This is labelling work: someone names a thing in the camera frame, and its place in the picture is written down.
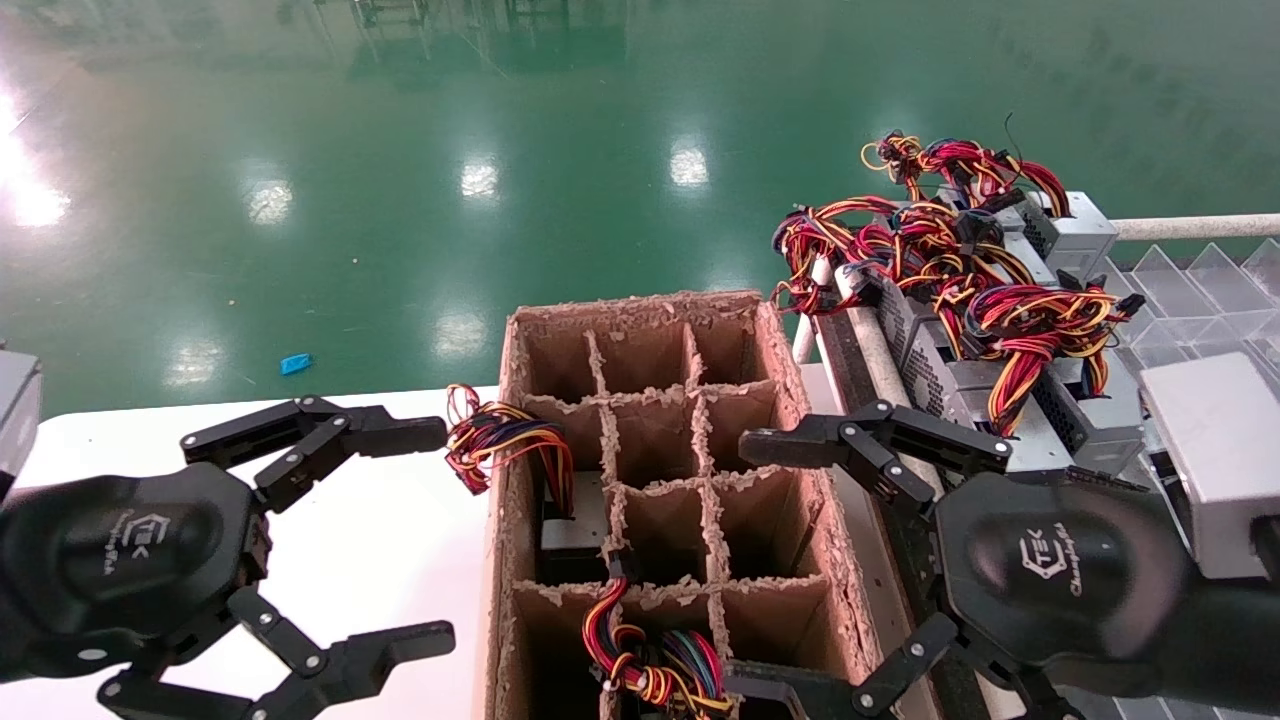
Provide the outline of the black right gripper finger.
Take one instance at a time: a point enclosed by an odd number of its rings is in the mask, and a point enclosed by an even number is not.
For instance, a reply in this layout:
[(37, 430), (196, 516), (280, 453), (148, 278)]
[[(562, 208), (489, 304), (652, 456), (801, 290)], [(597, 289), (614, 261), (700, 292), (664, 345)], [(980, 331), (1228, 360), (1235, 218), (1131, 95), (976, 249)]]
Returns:
[[(1021, 719), (1078, 719), (1076, 708), (1048, 683), (1044, 670), (1060, 653), (1087, 651), (1079, 623), (1036, 623), (1036, 634), (1047, 646), (1039, 652), (1015, 644), (996, 644), (995, 659), (1018, 669), (1009, 684), (1025, 706)], [(974, 626), (945, 612), (932, 614), (905, 642), (859, 684), (803, 667), (731, 660), (724, 688), (748, 698), (785, 705), (794, 719), (891, 719), (893, 706), (948, 652), (975, 656), (974, 667), (987, 671), (996, 660), (972, 650)]]
[(905, 465), (915, 457), (978, 486), (1012, 486), (1009, 443), (938, 416), (873, 401), (851, 415), (808, 414), (795, 428), (750, 429), (739, 439), (741, 459), (792, 469), (838, 468), (869, 496), (906, 518), (929, 518), (946, 496)]

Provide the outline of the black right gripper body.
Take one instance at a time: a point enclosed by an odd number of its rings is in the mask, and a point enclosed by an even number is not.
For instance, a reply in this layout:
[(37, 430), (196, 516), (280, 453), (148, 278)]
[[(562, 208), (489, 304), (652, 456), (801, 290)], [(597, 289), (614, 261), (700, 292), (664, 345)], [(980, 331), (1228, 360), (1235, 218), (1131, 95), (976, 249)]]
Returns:
[(1204, 577), (1155, 493), (983, 473), (934, 521), (948, 603), (1010, 673), (1103, 696), (1277, 698), (1277, 592)]

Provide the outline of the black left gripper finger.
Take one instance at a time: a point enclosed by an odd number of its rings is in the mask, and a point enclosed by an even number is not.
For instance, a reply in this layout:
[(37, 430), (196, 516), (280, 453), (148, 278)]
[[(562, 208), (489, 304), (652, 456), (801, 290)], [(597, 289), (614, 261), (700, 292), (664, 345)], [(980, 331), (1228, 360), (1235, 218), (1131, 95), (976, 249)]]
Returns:
[(279, 514), (353, 456), (429, 454), (447, 439), (439, 416), (397, 419), (381, 405), (344, 407), (308, 395), (196, 430), (180, 446), (188, 464), (223, 470), (282, 451), (253, 478), (259, 506)]
[(315, 719), (326, 708), (381, 693), (401, 664), (444, 656), (454, 647), (448, 621), (351, 635), (323, 650), (253, 587), (238, 589), (227, 611), (289, 674), (257, 700), (165, 683), (169, 659), (138, 661), (106, 682), (97, 700), (120, 719)]

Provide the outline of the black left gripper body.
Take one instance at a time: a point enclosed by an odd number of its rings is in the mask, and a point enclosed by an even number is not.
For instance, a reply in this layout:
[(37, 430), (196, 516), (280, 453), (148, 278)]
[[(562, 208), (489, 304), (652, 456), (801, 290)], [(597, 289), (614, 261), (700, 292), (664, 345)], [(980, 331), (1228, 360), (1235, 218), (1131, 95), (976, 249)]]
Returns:
[(1, 541), (5, 683), (191, 661), (234, 626), (228, 601), (271, 548), (256, 493), (207, 462), (14, 489)]

